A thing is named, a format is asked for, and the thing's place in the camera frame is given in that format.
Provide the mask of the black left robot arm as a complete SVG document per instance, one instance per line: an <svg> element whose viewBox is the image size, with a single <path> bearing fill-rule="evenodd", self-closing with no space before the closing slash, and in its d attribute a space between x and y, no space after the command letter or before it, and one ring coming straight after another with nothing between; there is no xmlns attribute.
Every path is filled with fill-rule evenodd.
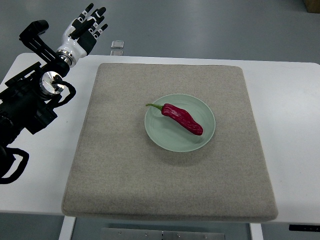
<svg viewBox="0 0 320 240"><path fill-rule="evenodd" d="M0 145L12 144L23 129L35 134L46 128L57 114L54 108L68 103L76 94L75 88L63 81L70 71L69 65L62 60L40 38L49 28L46 20L30 23L19 35L20 41L36 53L45 65L39 61L27 67L5 82L6 89L0 93ZM59 92L50 93L41 86L43 77L55 73L53 85L69 89L69 95L62 98Z"/></svg>

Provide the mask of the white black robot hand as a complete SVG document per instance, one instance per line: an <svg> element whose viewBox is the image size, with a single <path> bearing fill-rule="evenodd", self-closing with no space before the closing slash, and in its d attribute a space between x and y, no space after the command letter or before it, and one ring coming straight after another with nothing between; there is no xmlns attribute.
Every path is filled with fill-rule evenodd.
<svg viewBox="0 0 320 240"><path fill-rule="evenodd" d="M56 51L57 55L71 68L77 64L79 59L91 53L97 39L108 27L107 23L103 23L106 8L104 6L93 8L94 4L90 3L70 23L62 35L62 45Z"/></svg>

